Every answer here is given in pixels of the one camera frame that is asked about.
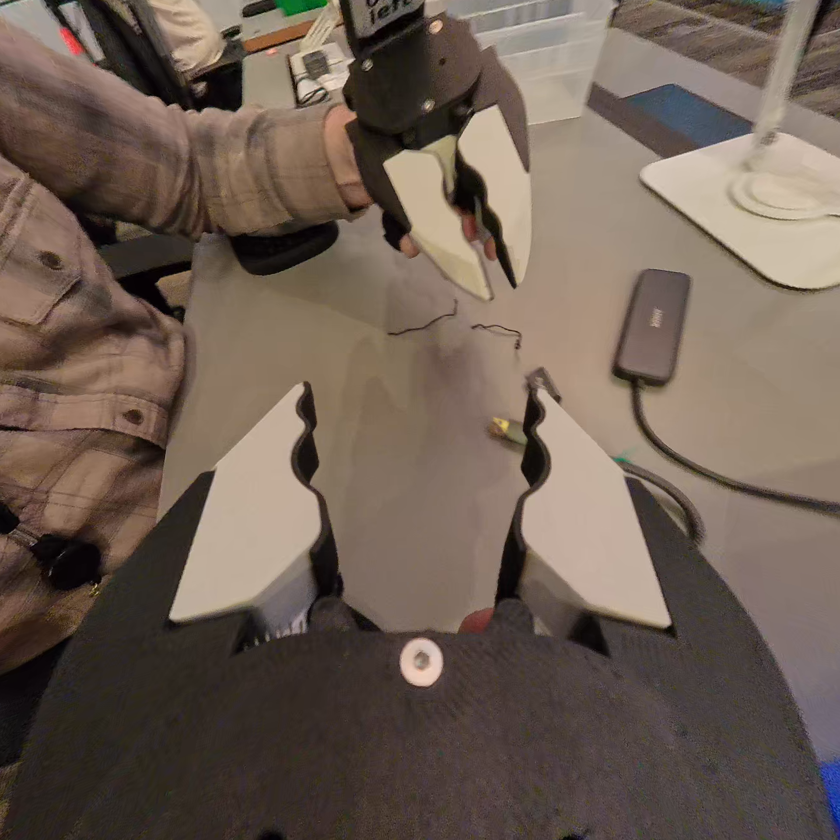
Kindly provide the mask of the clear plastic storage bin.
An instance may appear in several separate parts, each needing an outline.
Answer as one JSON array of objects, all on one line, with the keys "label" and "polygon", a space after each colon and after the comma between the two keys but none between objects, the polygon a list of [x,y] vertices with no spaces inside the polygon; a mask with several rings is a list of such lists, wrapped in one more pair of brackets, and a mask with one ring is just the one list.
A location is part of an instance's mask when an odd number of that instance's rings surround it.
[{"label": "clear plastic storage bin", "polygon": [[577,119],[590,95],[618,2],[447,1],[427,13],[464,19],[493,47],[524,100],[528,125]]}]

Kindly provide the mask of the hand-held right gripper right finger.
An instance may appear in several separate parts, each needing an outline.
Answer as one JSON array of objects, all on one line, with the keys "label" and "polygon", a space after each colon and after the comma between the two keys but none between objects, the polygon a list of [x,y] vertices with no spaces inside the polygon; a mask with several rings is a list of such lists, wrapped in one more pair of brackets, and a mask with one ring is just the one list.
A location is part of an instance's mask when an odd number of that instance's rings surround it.
[{"label": "hand-held right gripper right finger", "polygon": [[551,635],[577,616],[673,624],[623,471],[545,387],[528,388],[517,500],[496,604],[518,599]]}]

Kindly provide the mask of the black mesh pad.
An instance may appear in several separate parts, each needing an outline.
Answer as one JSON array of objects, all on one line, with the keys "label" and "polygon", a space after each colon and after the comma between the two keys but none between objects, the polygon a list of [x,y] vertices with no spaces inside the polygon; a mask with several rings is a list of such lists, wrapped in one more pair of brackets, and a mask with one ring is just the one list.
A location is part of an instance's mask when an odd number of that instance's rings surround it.
[{"label": "black mesh pad", "polygon": [[300,227],[281,235],[238,235],[228,238],[242,269],[268,277],[295,268],[328,251],[338,240],[336,222]]}]

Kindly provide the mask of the person's left hand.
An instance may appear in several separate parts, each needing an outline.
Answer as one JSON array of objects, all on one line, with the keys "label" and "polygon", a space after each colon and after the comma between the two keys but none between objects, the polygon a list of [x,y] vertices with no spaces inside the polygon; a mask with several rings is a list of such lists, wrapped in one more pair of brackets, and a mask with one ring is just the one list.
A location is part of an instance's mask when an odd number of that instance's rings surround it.
[{"label": "person's left hand", "polygon": [[[341,104],[332,107],[323,123],[324,145],[333,180],[344,205],[352,212],[360,212],[374,204],[366,191],[358,168],[347,126],[355,121],[354,113]],[[412,259],[420,249],[402,227],[386,211],[382,211],[383,233],[386,242]]]}]

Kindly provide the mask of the black office chair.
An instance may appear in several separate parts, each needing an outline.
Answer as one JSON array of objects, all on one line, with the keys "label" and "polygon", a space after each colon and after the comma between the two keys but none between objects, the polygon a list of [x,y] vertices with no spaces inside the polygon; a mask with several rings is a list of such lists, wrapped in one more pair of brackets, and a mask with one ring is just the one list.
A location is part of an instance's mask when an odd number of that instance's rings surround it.
[{"label": "black office chair", "polygon": [[190,79],[176,67],[147,2],[78,5],[103,54],[104,67],[132,88],[185,110],[236,111],[242,106],[245,52],[240,41],[225,36],[218,26],[226,41],[222,58]]}]

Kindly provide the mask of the person's left forearm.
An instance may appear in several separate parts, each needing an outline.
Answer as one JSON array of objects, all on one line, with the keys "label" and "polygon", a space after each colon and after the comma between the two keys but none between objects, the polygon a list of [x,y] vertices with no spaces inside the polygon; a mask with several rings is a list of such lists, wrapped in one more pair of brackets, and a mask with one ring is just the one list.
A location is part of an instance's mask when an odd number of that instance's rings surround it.
[{"label": "person's left forearm", "polygon": [[335,106],[167,106],[2,22],[2,158],[60,200],[192,239],[352,219],[323,123]]}]

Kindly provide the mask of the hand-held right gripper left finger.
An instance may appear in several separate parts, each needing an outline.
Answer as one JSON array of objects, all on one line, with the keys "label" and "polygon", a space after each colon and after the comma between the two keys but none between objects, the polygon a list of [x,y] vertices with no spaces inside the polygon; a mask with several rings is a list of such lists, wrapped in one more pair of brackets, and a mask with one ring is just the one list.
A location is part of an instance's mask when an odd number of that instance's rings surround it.
[{"label": "hand-held right gripper left finger", "polygon": [[301,626],[340,591],[319,468],[311,385],[294,385],[216,464],[182,578],[175,624],[246,612],[258,626]]}]

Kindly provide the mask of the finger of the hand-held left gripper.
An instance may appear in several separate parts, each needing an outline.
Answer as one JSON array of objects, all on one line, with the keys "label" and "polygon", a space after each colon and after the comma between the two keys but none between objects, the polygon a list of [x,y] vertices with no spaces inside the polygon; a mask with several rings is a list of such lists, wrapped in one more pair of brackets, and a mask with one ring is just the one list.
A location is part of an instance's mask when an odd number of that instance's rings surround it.
[{"label": "finger of the hand-held left gripper", "polygon": [[499,103],[475,111],[457,139],[459,188],[473,203],[478,226],[496,250],[508,283],[519,288],[532,244],[528,125],[522,110],[509,118]]},{"label": "finger of the hand-held left gripper", "polygon": [[489,302],[494,296],[487,273],[455,209],[455,164],[456,143],[433,142],[421,150],[400,150],[384,169],[414,244],[447,280]]}]

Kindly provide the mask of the person's plaid shirt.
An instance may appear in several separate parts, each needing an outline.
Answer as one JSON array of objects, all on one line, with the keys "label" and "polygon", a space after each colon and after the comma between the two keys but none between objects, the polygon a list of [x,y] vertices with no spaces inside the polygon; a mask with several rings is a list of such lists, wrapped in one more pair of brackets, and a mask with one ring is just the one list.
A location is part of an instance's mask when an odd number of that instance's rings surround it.
[{"label": "person's plaid shirt", "polygon": [[184,331],[6,161],[1,223],[2,501],[33,533],[96,544],[107,578],[153,523]]}]

